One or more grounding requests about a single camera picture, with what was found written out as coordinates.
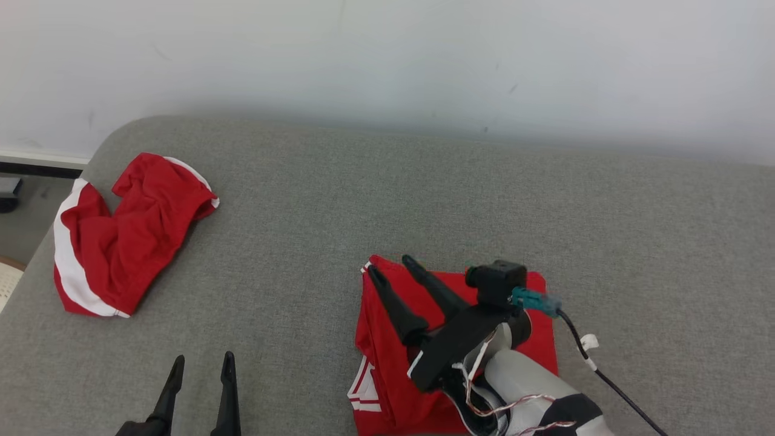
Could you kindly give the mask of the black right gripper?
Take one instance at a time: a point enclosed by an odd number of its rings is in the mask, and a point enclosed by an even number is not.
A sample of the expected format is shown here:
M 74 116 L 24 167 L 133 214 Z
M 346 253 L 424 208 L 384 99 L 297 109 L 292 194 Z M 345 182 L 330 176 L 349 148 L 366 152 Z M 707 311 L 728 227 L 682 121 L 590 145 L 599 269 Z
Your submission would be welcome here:
M 427 321 L 404 303 L 376 265 L 366 268 L 401 344 L 405 347 L 420 347 L 420 353 L 409 368 L 409 378 L 420 392 L 440 388 L 452 364 L 463 362 L 468 353 L 476 350 L 501 325 L 506 325 L 506 333 L 511 334 L 509 345 L 506 346 L 508 349 L 514 349 L 529 339 L 532 322 L 525 309 L 492 305 L 469 307 L 465 300 L 411 255 L 404 254 L 401 262 L 412 278 L 432 297 L 444 320 L 449 321 L 427 340 Z

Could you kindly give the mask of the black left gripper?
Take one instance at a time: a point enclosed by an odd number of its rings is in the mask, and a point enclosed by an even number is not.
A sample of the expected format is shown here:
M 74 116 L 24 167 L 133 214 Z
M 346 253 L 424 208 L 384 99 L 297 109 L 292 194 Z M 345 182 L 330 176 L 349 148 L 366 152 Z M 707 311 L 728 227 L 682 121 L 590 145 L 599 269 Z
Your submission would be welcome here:
M 128 420 L 115 436 L 163 436 L 171 434 L 176 397 L 182 388 L 185 356 L 178 355 L 159 395 L 153 413 L 144 422 Z M 220 373 L 222 393 L 216 425 L 211 436 L 241 435 L 240 404 L 236 383 L 236 364 L 232 351 L 227 351 Z

